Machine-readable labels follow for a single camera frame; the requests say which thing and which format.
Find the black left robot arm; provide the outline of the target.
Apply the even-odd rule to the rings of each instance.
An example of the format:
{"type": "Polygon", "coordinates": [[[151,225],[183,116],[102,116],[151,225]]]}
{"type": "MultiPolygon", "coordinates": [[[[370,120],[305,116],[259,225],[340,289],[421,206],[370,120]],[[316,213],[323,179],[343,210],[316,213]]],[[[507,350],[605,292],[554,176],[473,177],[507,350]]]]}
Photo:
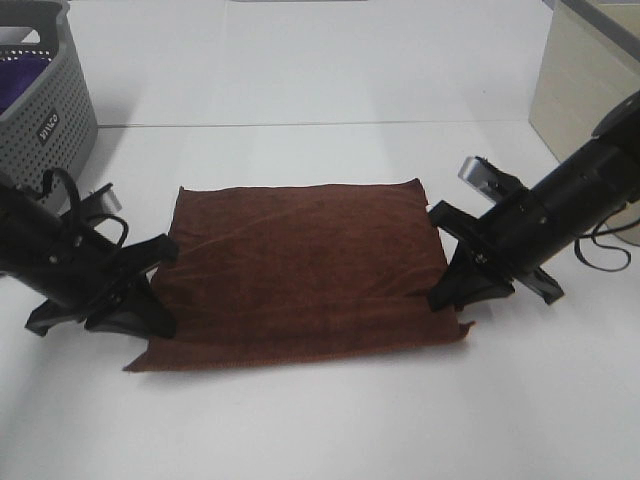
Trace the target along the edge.
{"type": "Polygon", "coordinates": [[[127,245],[128,223],[105,205],[111,192],[82,198],[62,168],[46,170],[39,191],[1,183],[1,272],[46,299],[26,322],[32,333],[76,321],[90,332],[175,336],[147,274],[176,261],[179,247],[166,234],[127,245]]]}

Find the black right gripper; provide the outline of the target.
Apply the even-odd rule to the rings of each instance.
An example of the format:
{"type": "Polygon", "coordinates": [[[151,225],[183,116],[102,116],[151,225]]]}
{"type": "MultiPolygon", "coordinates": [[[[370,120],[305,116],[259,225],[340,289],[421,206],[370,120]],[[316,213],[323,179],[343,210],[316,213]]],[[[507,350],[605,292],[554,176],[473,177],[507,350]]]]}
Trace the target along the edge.
{"type": "Polygon", "coordinates": [[[552,304],[564,295],[560,284],[541,265],[565,246],[563,178],[549,174],[532,188],[514,176],[500,177],[503,198],[479,219],[440,201],[429,211],[434,227],[458,244],[437,284],[427,294],[432,311],[506,298],[519,281],[552,304]]]}

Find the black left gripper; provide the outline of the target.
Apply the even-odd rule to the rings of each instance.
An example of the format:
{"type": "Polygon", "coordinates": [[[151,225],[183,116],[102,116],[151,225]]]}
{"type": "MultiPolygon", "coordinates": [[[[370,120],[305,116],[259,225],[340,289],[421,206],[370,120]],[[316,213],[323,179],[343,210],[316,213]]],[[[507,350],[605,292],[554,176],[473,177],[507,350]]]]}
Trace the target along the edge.
{"type": "MultiPolygon", "coordinates": [[[[96,309],[104,279],[100,270],[110,256],[120,250],[128,236],[126,221],[116,214],[89,216],[87,198],[77,208],[69,208],[60,216],[63,236],[54,250],[47,253],[46,263],[36,270],[35,289],[47,300],[32,311],[26,328],[44,336],[50,328],[67,322],[82,322],[90,332],[118,333],[137,338],[173,338],[176,320],[160,302],[149,284],[134,284],[114,294],[105,306],[96,309]],[[115,242],[105,238],[95,227],[113,220],[122,227],[115,242]]],[[[107,264],[107,272],[118,280],[134,278],[156,268],[162,262],[174,262],[179,246],[168,235],[120,250],[107,264]]]]}

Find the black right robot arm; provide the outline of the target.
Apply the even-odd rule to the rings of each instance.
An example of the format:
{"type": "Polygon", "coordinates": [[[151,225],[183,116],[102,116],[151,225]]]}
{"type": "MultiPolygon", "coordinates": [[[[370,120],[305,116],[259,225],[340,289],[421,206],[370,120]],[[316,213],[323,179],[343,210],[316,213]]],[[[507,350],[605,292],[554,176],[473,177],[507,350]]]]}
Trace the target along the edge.
{"type": "Polygon", "coordinates": [[[542,264],[639,199],[639,96],[632,94],[591,138],[532,188],[487,159],[465,159],[458,176],[493,201],[475,218],[445,201],[431,223],[457,239],[453,258],[427,298],[432,310],[514,293],[520,282],[546,304],[564,294],[542,264]]]}

